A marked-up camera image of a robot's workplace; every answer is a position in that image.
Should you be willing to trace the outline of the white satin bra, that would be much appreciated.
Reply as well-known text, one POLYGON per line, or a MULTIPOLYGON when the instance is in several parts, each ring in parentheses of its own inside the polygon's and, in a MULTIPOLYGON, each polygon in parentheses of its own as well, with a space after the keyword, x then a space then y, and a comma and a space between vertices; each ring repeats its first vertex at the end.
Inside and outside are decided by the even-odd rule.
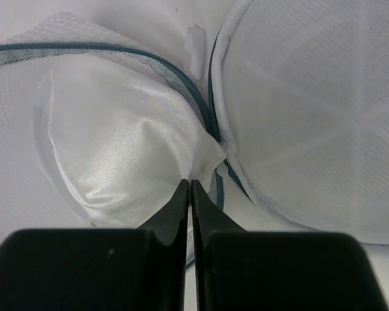
POLYGON ((50 80, 56 163, 71 195, 104 225, 142 224, 183 179, 208 187, 226 156, 177 91, 135 70, 71 57, 50 80))

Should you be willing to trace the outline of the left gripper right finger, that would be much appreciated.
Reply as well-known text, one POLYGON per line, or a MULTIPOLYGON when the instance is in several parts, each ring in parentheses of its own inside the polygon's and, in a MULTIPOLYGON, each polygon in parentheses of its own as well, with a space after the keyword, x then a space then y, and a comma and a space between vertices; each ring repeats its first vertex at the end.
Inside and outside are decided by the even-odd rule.
POLYGON ((362 246, 342 233, 247 231, 191 183, 199 310, 386 310, 362 246))

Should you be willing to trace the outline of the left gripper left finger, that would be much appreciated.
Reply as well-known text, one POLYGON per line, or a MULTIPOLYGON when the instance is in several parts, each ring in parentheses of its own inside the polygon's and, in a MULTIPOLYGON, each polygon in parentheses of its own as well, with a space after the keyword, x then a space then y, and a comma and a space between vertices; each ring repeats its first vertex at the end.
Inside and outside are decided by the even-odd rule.
POLYGON ((0 246, 0 310, 182 310, 189 182, 135 229, 24 229, 0 246))

